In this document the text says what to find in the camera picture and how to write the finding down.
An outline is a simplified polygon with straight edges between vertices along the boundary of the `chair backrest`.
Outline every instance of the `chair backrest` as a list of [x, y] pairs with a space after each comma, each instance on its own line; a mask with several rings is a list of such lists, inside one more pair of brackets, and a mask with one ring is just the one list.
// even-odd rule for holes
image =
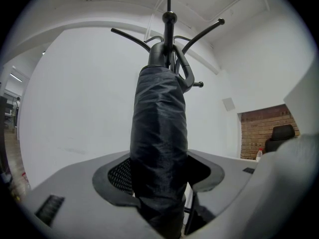
[[265, 143], [265, 152], [276, 151], [285, 141], [295, 137], [292, 125], [280, 125], [273, 128], [271, 138]]

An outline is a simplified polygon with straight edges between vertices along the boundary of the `bottle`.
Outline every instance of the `bottle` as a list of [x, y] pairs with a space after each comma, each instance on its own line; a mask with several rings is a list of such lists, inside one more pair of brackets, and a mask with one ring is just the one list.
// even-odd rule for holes
[[261, 156], [263, 155], [263, 149], [259, 148], [257, 156], [256, 156], [256, 161], [259, 162], [259, 160], [261, 159]]

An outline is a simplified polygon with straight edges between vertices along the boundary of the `white wall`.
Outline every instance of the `white wall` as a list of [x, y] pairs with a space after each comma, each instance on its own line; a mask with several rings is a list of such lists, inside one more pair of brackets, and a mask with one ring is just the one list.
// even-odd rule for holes
[[[233, 100], [234, 93], [231, 88], [231, 82], [229, 81], [229, 75], [227, 71], [221, 70], [217, 75], [217, 81], [221, 88], [215, 90], [214, 94], [220, 97], [220, 99], [231, 98]], [[238, 118], [237, 109], [227, 111], [226, 115], [226, 141], [227, 141], [227, 156], [240, 158], [241, 150], [241, 123]]]
[[[187, 59], [205, 82], [185, 94], [189, 148], [226, 155], [223, 86]], [[21, 109], [20, 145], [32, 187], [66, 165], [129, 149], [136, 82], [147, 60], [144, 49], [104, 27], [66, 30], [51, 44]]]
[[316, 45], [285, 0], [269, 0], [263, 12], [214, 43], [226, 70], [238, 113], [284, 103], [310, 67]]
[[23, 94], [24, 84], [10, 76], [5, 89], [21, 97]]
[[285, 103], [298, 125], [300, 133], [319, 133], [319, 57], [296, 87], [285, 97]]
[[5, 87], [6, 87], [6, 83], [8, 82], [10, 76], [10, 73], [12, 71], [12, 65], [4, 65], [2, 66], [2, 71], [0, 74], [0, 96], [3, 96], [4, 91], [5, 91]]

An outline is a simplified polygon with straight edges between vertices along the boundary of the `wooden floor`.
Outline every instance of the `wooden floor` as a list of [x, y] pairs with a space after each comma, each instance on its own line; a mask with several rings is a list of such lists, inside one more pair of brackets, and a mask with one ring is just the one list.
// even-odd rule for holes
[[5, 151], [9, 163], [9, 168], [13, 178], [11, 189], [16, 196], [22, 199], [28, 189], [26, 180], [22, 177], [24, 167], [21, 157], [20, 143], [16, 139], [12, 129], [4, 130]]

